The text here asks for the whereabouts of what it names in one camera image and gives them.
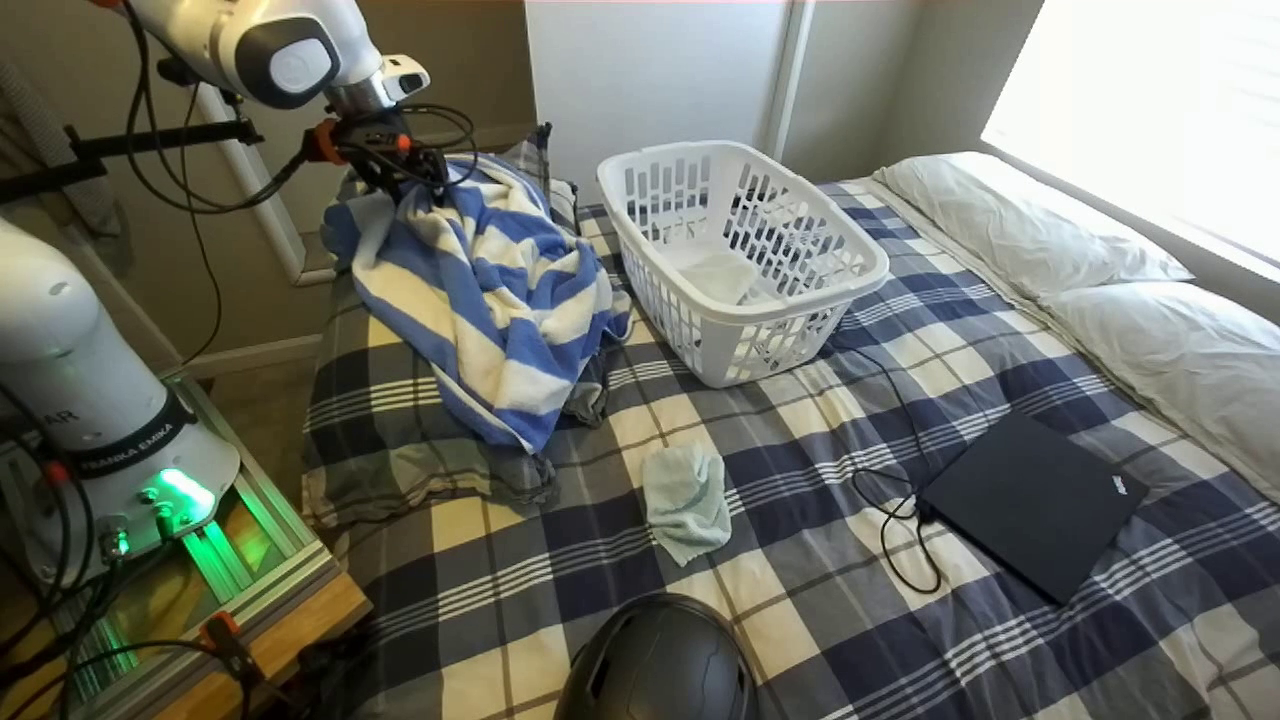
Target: green light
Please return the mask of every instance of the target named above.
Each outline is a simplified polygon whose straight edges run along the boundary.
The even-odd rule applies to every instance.
[[[155,507],[155,521],[167,535],[185,535],[204,525],[215,507],[215,495],[179,466],[164,466],[146,483],[146,495]]]

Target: white pillow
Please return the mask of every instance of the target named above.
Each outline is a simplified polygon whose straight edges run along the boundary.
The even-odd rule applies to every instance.
[[[1194,282],[1043,300],[1125,382],[1280,501],[1280,328]]]
[[[875,179],[1023,295],[1194,280],[1159,245],[998,154],[914,154]]]

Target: bed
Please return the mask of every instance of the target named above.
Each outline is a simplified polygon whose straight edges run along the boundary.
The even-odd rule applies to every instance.
[[[763,716],[1276,716],[1280,483],[1266,426],[1280,397],[1266,372],[1280,366],[1276,328],[1219,300],[1205,300],[1210,318],[1169,311],[1185,304],[1164,293],[1199,300],[1178,260],[1006,179],[967,159],[904,159],[824,185],[889,252],[893,280],[793,372],[706,387],[635,311],[607,421],[563,422],[548,444],[544,507],[491,487],[491,456],[447,421],[433,366],[338,288],[305,516],[377,613],[325,709],[552,716],[572,653],[617,608],[683,591],[745,636]],[[1023,256],[1006,248],[1018,232],[1035,236]],[[620,277],[601,208],[579,211],[579,236]],[[1096,256],[1078,264],[1049,245]],[[1125,288],[1155,295],[1132,324],[1108,304],[1108,293],[1132,304]],[[1169,338],[1174,324],[1196,334],[1185,351],[1121,348],[1132,328]],[[1205,393],[1159,387],[1205,379],[1182,366],[1196,348],[1231,355],[1230,376],[1259,382],[1236,397],[1266,401],[1196,422]],[[1006,412],[1150,483],[1064,608],[944,525],[908,521],[914,490]],[[734,538],[683,569],[652,544],[639,495],[643,456],[672,444],[723,456],[734,516]]]

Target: window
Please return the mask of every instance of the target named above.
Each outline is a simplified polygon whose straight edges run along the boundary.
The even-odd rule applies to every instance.
[[[1049,0],[986,141],[1280,264],[1280,5]]]

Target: plaid bedspread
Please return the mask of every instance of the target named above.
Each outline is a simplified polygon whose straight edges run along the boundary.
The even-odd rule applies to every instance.
[[[338,681],[342,716],[552,716],[572,653],[659,586],[739,629],[763,716],[1280,716],[1280,512],[885,187],[827,193],[893,256],[885,293],[857,300],[820,361],[728,393],[639,324],[607,422],[548,449],[548,512],[477,495],[483,450],[447,426],[404,344],[365,311],[333,324],[305,512],[377,605]],[[614,248],[603,217],[586,232]],[[948,529],[885,516],[1006,412],[1151,487],[1070,608]],[[639,465],[683,439],[723,456],[734,538],[678,569],[649,544]]]

